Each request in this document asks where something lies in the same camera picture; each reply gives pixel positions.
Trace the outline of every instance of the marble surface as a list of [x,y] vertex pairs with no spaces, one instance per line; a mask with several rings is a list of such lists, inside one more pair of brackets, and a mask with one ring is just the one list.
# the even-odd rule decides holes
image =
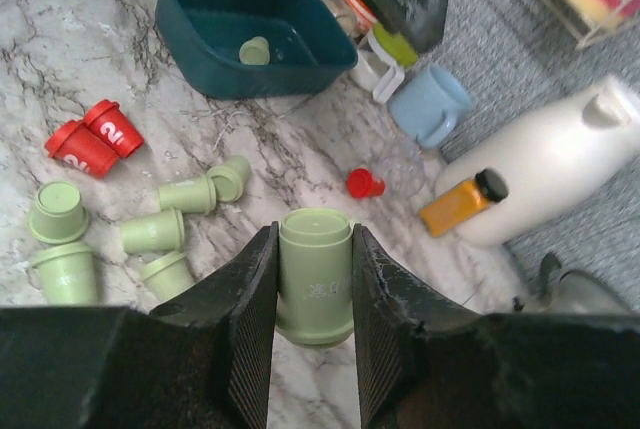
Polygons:
[[[427,184],[410,200],[356,202],[344,176],[397,137],[384,107],[343,77],[314,97],[215,101],[184,81],[154,27],[155,0],[0,0],[0,305],[44,304],[28,258],[44,248],[26,228],[37,188],[66,179],[80,188],[92,223],[105,304],[148,311],[157,300],[138,270],[153,256],[122,252],[117,225],[157,210],[154,189],[202,173],[231,154],[253,167],[246,194],[208,217],[187,218],[187,253],[202,278],[263,225],[304,206],[331,206],[367,225],[401,264],[479,311],[507,311],[525,293],[501,248],[427,236],[417,208],[442,167],[425,154]],[[69,119],[108,98],[147,145],[102,181],[48,160],[43,143]],[[276,336],[269,427],[359,427],[353,338],[322,351]]]

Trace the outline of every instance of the small plastic cup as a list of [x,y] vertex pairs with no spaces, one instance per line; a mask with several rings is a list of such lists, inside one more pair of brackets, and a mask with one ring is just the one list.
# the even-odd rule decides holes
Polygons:
[[382,179],[363,167],[351,171],[347,178],[347,191],[355,199],[380,196],[385,187]]
[[160,302],[173,299],[195,284],[186,256],[176,251],[144,266],[140,279]]
[[49,157],[66,162],[99,179],[118,161],[118,154],[94,136],[80,121],[63,124],[44,147],[49,152]]
[[122,248],[127,254],[180,251],[184,246],[182,212],[170,208],[148,216],[134,217],[120,225]]
[[80,239],[89,227],[89,214],[78,188],[66,181],[42,186],[27,215],[27,226],[33,237],[47,244]]
[[269,42],[261,36],[249,39],[240,46],[238,58],[243,64],[251,66],[264,66],[269,64],[271,55],[269,54]]
[[183,213],[202,213],[205,216],[216,207],[216,186],[203,174],[195,179],[163,184],[158,187],[160,209],[173,207]]
[[126,159],[144,144],[144,138],[122,114],[117,102],[100,101],[89,109],[82,122],[122,158]]
[[98,303],[93,248],[73,242],[40,251],[31,259],[49,304],[92,306]]
[[242,156],[231,156],[221,166],[212,167],[207,171],[207,176],[216,186],[218,200],[221,202],[235,202],[240,199],[250,175],[249,161]]
[[280,224],[276,329],[289,342],[329,347],[353,331],[353,228],[334,209],[304,208]]

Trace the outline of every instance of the orange bottle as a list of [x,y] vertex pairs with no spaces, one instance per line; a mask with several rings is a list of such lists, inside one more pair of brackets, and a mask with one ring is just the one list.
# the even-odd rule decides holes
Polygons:
[[461,222],[502,201],[509,191],[502,178],[485,169],[420,209],[429,234],[440,237]]

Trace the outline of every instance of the gray textured wall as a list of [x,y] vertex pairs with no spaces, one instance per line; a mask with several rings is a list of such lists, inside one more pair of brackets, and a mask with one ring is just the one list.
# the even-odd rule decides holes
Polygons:
[[[450,0],[446,35],[428,56],[469,89],[473,115],[449,138],[455,159],[518,114],[614,72],[640,90],[640,30],[582,52],[538,0]],[[640,309],[640,161],[559,220],[510,241],[529,280],[545,252],[603,277]]]

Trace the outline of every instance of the white number on red cup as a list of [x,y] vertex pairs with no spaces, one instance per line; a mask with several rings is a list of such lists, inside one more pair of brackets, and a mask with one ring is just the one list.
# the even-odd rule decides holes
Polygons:
[[122,131],[119,131],[113,122],[105,122],[100,126],[100,134],[104,134],[112,144],[122,143]]
[[79,161],[78,158],[73,154],[67,154],[62,158],[62,160],[67,164],[71,164],[76,169],[80,169],[84,172],[89,172],[89,165],[84,161]]

